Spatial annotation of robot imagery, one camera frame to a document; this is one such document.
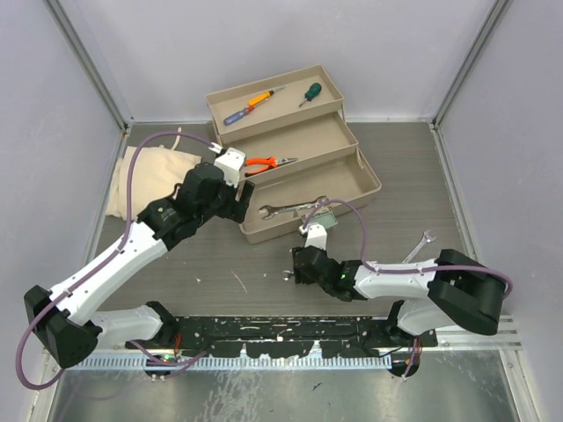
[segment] pliers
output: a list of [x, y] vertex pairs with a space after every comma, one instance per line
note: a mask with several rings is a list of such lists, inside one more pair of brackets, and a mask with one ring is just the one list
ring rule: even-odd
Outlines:
[[245, 173], [245, 176], [248, 178], [249, 176], [254, 176], [255, 174], [259, 174], [263, 171], [275, 169], [281, 165], [294, 163], [295, 161], [297, 161], [297, 158], [280, 158], [279, 160], [276, 160], [272, 156], [269, 158], [253, 158], [252, 160], [246, 160], [245, 166], [264, 164], [265, 167], [256, 171], [251, 171], [250, 173]]

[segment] toolbox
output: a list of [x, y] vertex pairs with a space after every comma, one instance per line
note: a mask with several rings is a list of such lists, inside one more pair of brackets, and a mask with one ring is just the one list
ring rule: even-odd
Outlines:
[[[321, 84], [322, 91], [298, 107], [314, 83]], [[223, 124], [251, 98], [280, 86], [285, 88], [241, 120]], [[259, 213], [265, 205], [279, 207], [326, 196], [362, 207], [381, 189], [381, 182], [343, 120], [343, 97], [322, 66], [208, 94], [207, 101], [217, 142], [222, 146], [243, 151], [247, 160], [297, 158], [294, 163], [248, 177], [256, 187], [240, 228], [251, 244], [296, 231], [303, 216], [311, 211], [292, 211], [265, 220]], [[334, 215], [349, 211], [340, 204], [329, 208]]]

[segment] metal corner post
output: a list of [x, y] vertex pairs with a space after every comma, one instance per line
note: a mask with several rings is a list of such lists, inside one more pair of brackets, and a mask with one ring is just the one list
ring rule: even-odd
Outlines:
[[115, 168], [115, 165], [117, 164], [118, 160], [121, 157], [123, 157], [123, 155], [125, 154], [125, 148], [127, 147], [127, 140], [129, 138], [129, 135], [131, 134], [132, 126], [133, 125], [129, 125], [128, 128], [122, 132], [117, 148], [114, 151], [111, 171], [108, 172], [106, 181], [104, 183], [104, 186], [106, 187], [104, 198], [100, 204], [100, 207], [98, 209], [98, 214], [96, 215], [95, 223], [91, 229], [88, 246], [84, 251], [83, 263], [85, 265], [90, 261], [92, 261], [94, 258], [96, 258], [96, 251], [98, 247], [99, 237], [101, 236], [102, 229], [104, 227], [104, 221], [106, 220], [106, 209], [107, 209], [107, 203], [109, 202], [109, 198], [110, 198], [113, 169]]
[[465, 57], [464, 63], [462, 64], [461, 68], [457, 72], [456, 77], [454, 78], [453, 82], [451, 83], [450, 88], [448, 89], [448, 93], [444, 98], [440, 108], [438, 109], [438, 113], [432, 123], [436, 128], [440, 128], [442, 125], [443, 119], [451, 107], [454, 99], [456, 98], [457, 93], [461, 89], [462, 85], [464, 84], [465, 80], [467, 79], [469, 73], [473, 69], [473, 66], [477, 62], [478, 58], [481, 55], [481, 52], [485, 48], [487, 42], [490, 40], [491, 35], [493, 34], [494, 29], [498, 26], [501, 22], [502, 17], [504, 16], [505, 11], [508, 9], [512, 0], [495, 0], [493, 7], [489, 11], [483, 26], [479, 30], [477, 34], [477, 38], [473, 42], [467, 56]]
[[450, 156], [443, 139], [442, 130], [432, 123], [429, 124], [429, 128], [430, 132], [432, 132], [432, 135], [434, 136], [436, 151], [438, 153], [438, 157], [440, 158], [443, 176], [448, 187], [448, 193], [450, 194], [450, 203], [454, 210], [457, 228], [461, 234], [465, 252], [469, 257], [479, 260], [479, 251], [473, 241], [474, 235], [472, 233], [471, 225], [466, 217], [466, 207], [464, 205], [462, 195], [459, 193], [457, 188], [459, 183], [456, 181], [456, 174], [452, 169]]
[[107, 86], [99, 74], [94, 61], [88, 54], [86, 47], [80, 40], [75, 27], [70, 22], [69, 16], [61, 6], [59, 0], [43, 0], [43, 3], [47, 6], [51, 16], [59, 26], [62, 35], [69, 43], [71, 50], [74, 52], [80, 62], [80, 65], [83, 67], [85, 74], [90, 78], [94, 88], [100, 95], [110, 114], [112, 114], [115, 123], [121, 130], [127, 129], [127, 121], [121, 115], [117, 104], [113, 100], [112, 94], [107, 89]]

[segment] cloth bag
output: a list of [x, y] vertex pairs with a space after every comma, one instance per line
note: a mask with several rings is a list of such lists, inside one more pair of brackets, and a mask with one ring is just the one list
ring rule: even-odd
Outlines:
[[[174, 186], [182, 183], [186, 173], [201, 161], [200, 156], [176, 151], [177, 145], [178, 142], [175, 142], [172, 149], [166, 149], [161, 145], [145, 147], [141, 150], [133, 170], [131, 194], [133, 220], [153, 200], [169, 196]], [[125, 156], [115, 165], [106, 215], [113, 215], [123, 220], [127, 218], [127, 175], [135, 150], [136, 147], [127, 147]]]

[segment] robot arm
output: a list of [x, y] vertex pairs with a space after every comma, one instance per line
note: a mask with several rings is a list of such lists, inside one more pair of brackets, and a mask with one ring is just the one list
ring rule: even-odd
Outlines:
[[319, 224], [302, 230], [303, 248], [292, 250], [296, 283], [318, 283], [342, 301], [399, 297], [388, 317], [388, 333], [408, 346], [423, 332], [459, 325], [467, 331], [494, 335], [501, 314], [504, 283], [494, 276], [464, 271], [432, 271], [437, 266], [476, 266], [465, 255], [444, 250], [440, 257], [412, 264], [365, 266], [360, 260], [337, 262], [325, 250], [326, 231]]
[[222, 150], [213, 164], [190, 170], [175, 192], [151, 202], [132, 224], [128, 241], [109, 263], [78, 289], [69, 288], [115, 253], [121, 239], [89, 265], [49, 291], [35, 286], [25, 295], [31, 322], [61, 294], [70, 293], [41, 320], [34, 332], [63, 368], [85, 359], [96, 347], [123, 344], [131, 339], [155, 339], [167, 345], [177, 332], [176, 320], [158, 302], [137, 309], [97, 312], [98, 307], [135, 273], [162, 257], [213, 216], [242, 222], [254, 185], [246, 182], [237, 200], [239, 173], [245, 155]]

